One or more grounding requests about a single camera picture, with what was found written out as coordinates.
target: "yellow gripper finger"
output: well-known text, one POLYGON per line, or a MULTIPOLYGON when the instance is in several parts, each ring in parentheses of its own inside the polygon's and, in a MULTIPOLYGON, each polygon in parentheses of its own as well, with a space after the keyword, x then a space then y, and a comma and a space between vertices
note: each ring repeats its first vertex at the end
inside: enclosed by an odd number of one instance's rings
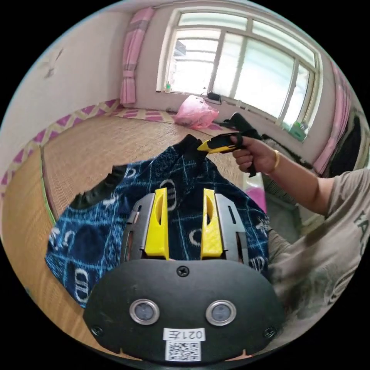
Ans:
POLYGON ((204 189, 200 259, 221 258, 223 251, 215 192, 214 190, 204 189))
POLYGON ((145 242, 145 254, 149 258, 169 259, 167 188, 155 191, 145 242))

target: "person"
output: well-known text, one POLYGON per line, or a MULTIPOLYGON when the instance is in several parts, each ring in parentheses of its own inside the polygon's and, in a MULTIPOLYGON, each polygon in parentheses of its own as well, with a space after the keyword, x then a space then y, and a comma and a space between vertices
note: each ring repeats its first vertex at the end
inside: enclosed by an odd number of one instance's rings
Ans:
POLYGON ((322 225, 294 244, 269 228, 269 273, 286 322, 282 332, 254 354, 258 355, 309 330, 347 287, 369 243, 370 169, 320 178, 262 141, 244 137, 243 147, 233 152, 241 171, 248 172, 253 163, 297 203, 325 217, 322 225))

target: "green object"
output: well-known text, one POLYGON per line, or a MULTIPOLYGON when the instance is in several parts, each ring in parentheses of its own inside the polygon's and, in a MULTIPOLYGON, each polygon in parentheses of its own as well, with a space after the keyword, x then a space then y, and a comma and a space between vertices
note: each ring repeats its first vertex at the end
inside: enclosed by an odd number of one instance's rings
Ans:
POLYGON ((283 122, 282 127, 300 142, 302 142, 307 136, 304 130, 301 128, 301 124, 299 122, 294 122, 292 126, 289 126, 283 122))

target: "clothing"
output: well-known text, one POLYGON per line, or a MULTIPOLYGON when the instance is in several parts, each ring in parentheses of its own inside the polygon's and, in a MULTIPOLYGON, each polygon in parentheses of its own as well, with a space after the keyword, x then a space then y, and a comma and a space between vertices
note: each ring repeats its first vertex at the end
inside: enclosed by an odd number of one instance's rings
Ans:
POLYGON ((328 312, 369 244, 369 220, 370 170, 365 168, 335 177, 328 214, 318 229, 292 245, 269 232, 271 282, 287 320, 261 353, 295 340, 328 312))
POLYGON ((114 167, 105 181, 66 208, 50 234, 45 260, 82 307, 93 286, 120 263, 124 227, 135 203, 162 187, 168 191, 170 258, 200 258, 203 189, 208 188, 234 202, 246 230, 249 265, 268 278, 268 217, 197 150, 201 143, 188 135, 153 160, 114 167))

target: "bottle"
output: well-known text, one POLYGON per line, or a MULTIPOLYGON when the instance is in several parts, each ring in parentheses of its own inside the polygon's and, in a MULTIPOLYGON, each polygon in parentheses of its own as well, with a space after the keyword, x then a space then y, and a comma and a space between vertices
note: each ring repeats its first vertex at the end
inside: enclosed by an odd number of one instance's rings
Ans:
POLYGON ((167 92, 167 93, 170 93, 170 92, 171 92, 171 84, 170 84, 170 82, 169 82, 169 81, 166 83, 166 89, 165 89, 165 92, 167 92))

